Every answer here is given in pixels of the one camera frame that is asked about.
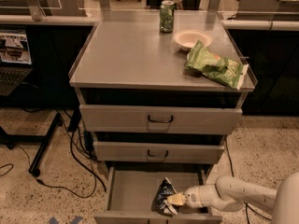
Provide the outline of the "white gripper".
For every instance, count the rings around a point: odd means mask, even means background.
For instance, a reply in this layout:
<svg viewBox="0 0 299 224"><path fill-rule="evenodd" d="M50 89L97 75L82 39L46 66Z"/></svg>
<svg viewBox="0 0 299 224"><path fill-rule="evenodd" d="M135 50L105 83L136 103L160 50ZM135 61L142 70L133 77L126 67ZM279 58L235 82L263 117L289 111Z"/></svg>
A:
<svg viewBox="0 0 299 224"><path fill-rule="evenodd" d="M181 192L170 195L167 201L173 205L187 204L190 208L202 208L211 206L218 198L214 185L203 185L187 188L184 195Z"/></svg>

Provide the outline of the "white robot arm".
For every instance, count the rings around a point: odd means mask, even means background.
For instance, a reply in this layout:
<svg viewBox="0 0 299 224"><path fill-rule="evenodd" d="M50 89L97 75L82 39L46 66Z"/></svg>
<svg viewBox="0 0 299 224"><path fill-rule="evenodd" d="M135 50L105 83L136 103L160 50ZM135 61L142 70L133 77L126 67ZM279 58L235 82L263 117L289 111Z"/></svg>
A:
<svg viewBox="0 0 299 224"><path fill-rule="evenodd" d="M299 173L285 178L278 189L223 175L214 184L189 187L168 196L165 201L169 205L213 207L223 212L238 211L243 202L271 215L271 224L299 224Z"/></svg>

